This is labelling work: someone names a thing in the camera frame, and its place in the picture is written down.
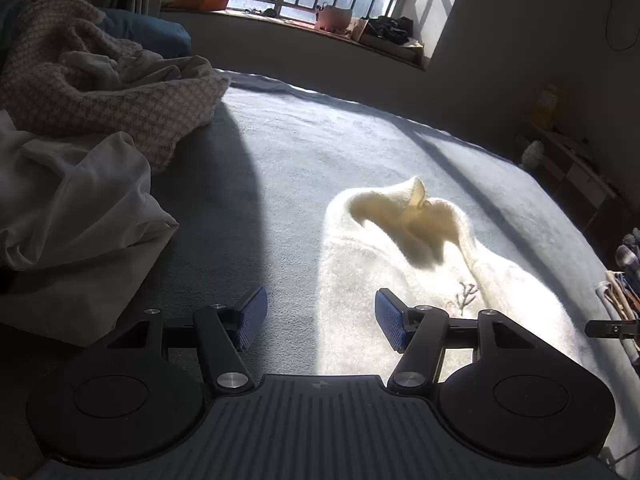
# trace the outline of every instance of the plaid fabric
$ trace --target plaid fabric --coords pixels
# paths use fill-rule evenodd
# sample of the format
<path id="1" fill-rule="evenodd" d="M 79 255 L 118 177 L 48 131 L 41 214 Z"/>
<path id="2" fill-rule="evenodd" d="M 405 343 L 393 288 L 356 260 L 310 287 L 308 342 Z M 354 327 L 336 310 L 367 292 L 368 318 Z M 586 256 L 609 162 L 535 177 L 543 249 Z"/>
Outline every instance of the plaid fabric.
<path id="1" fill-rule="evenodd" d="M 27 7 L 0 76 L 0 107 L 18 129 L 37 135 L 127 132 L 159 173 L 178 140 L 210 118 L 229 80 L 212 68 L 201 78 L 92 91 L 91 76 L 59 64 L 61 53 L 79 50 L 118 59 L 142 49 L 100 30 L 96 23 L 103 18 L 84 0 L 41 0 Z"/>

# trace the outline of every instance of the windowsill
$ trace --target windowsill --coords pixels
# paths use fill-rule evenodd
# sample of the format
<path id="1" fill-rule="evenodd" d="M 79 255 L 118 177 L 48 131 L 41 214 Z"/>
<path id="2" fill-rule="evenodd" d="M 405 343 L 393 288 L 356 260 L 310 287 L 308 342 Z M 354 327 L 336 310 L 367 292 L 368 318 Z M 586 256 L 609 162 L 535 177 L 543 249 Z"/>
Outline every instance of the windowsill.
<path id="1" fill-rule="evenodd" d="M 388 54 L 386 52 L 382 52 L 380 50 L 377 50 L 375 48 L 371 48 L 370 46 L 367 45 L 363 45 L 358 43 L 357 41 L 353 41 L 351 38 L 346 38 L 344 36 L 339 36 L 337 34 L 332 34 L 330 32 L 326 32 L 324 30 L 319 30 L 313 27 L 313 25 L 311 25 L 310 23 L 308 25 L 305 25 L 304 23 L 301 22 L 297 22 L 295 20 L 288 20 L 286 18 L 267 18 L 266 16 L 260 16 L 259 14 L 246 14 L 244 12 L 241 12 L 240 10 L 188 10 L 188 9 L 176 9 L 176 8 L 172 8 L 172 7 L 163 7 L 161 9 L 162 12 L 190 12 L 190 13 L 196 13 L 196 14 L 218 14 L 218 15 L 222 15 L 222 16 L 233 16 L 235 18 L 244 18 L 244 19 L 250 19 L 250 20 L 259 20 L 262 22 L 271 22 L 271 23 L 275 23 L 276 25 L 281 25 L 284 27 L 292 27 L 292 28 L 297 28 L 299 30 L 305 30 L 311 34 L 319 34 L 321 36 L 324 36 L 326 38 L 331 38 L 332 40 L 337 40 L 337 41 L 343 41 L 345 43 L 350 43 L 353 46 L 356 46 L 358 48 L 363 48 L 365 50 L 369 50 L 370 52 L 374 52 L 376 54 L 379 54 L 380 56 L 392 59 L 394 61 L 397 61 L 399 63 L 403 63 L 405 65 L 408 65 L 412 68 L 415 68 L 416 70 L 421 70 L 424 71 L 424 67 L 427 65 L 427 63 L 429 62 L 429 59 L 427 57 L 423 58 L 422 60 L 422 66 L 416 65 L 414 63 L 411 63 L 407 60 L 401 59 L 399 57 L 393 56 L 392 54 Z"/>

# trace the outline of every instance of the bed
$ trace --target bed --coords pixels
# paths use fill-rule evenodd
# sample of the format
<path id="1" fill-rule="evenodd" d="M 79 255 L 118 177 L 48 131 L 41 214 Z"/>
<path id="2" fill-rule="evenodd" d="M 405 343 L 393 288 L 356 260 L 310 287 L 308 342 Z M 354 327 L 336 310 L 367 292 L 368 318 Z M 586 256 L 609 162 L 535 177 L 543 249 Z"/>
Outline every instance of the bed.
<path id="1" fill-rule="evenodd" d="M 256 378 L 317 370 L 316 285 L 329 202 L 352 187 L 389 186 L 417 175 L 427 192 L 462 208 L 489 250 L 519 264 L 555 293 L 582 329 L 607 314 L 594 294 L 604 266 L 533 178 L 511 162 L 445 132 L 357 103 L 232 73 L 211 126 L 178 144 L 152 194 L 180 228 L 130 305 L 125 322 L 151 306 L 183 316 L 233 303 L 255 284 L 270 310 L 244 354 Z M 0 326 L 0 470 L 24 475 L 39 459 L 24 421 L 28 389 L 77 349 Z M 582 362 L 616 398 L 606 454 L 640 442 L 640 380 L 614 340 L 580 343 Z M 194 353 L 175 360 L 197 374 Z M 634 478 L 640 456 L 616 466 Z"/>

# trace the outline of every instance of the blue gripper pad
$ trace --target blue gripper pad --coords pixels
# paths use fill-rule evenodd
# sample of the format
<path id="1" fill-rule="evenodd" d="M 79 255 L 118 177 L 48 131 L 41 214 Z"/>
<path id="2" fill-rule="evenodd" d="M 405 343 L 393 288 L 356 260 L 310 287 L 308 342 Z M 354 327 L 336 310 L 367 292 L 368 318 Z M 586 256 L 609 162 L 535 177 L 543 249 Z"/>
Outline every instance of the blue gripper pad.
<path id="1" fill-rule="evenodd" d="M 404 352 L 411 338 L 402 327 L 402 313 L 380 291 L 376 292 L 375 311 L 376 321 L 385 334 L 386 340 L 389 341 L 391 348 L 396 352 Z"/>
<path id="2" fill-rule="evenodd" d="M 238 313 L 238 350 L 247 350 L 267 317 L 267 289 L 261 287 Z"/>

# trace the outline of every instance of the white towel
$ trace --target white towel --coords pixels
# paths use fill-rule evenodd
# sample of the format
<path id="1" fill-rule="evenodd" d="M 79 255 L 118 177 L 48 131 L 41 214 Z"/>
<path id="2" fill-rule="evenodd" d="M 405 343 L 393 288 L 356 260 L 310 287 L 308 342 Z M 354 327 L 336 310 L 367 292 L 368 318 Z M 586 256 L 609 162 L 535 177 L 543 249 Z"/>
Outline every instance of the white towel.
<path id="1" fill-rule="evenodd" d="M 379 374 L 399 355 L 374 315 L 374 294 L 389 288 L 408 306 L 429 304 L 475 319 L 494 308 L 580 362 L 578 334 L 558 298 L 474 237 L 455 204 L 428 198 L 412 178 L 397 186 L 350 189 L 328 206 L 317 293 L 319 374 Z M 471 362 L 471 350 L 447 351 L 444 380 Z"/>

